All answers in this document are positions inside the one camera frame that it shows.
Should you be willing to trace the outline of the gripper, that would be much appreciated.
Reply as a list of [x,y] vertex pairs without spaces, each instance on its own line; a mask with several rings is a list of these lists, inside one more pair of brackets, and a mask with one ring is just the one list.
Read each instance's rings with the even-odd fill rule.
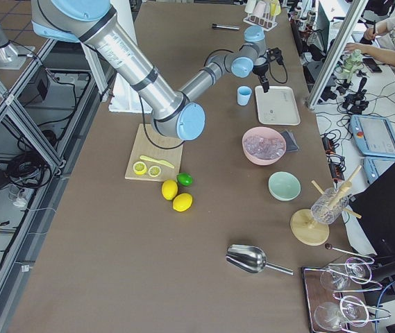
[[264,93],[269,91],[269,80],[266,77],[269,69],[269,63],[266,58],[258,60],[257,64],[254,64],[252,72],[260,78],[260,84]]

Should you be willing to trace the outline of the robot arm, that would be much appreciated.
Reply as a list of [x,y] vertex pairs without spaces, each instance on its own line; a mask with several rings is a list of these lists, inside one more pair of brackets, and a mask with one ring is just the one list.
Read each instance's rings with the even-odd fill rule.
[[262,27],[250,26],[239,51],[212,57],[174,91],[121,27],[109,1],[32,1],[31,10],[37,35],[94,47],[151,106],[157,133],[183,141],[196,139],[205,126],[205,112],[195,100],[224,74],[247,77],[264,64],[267,51]]

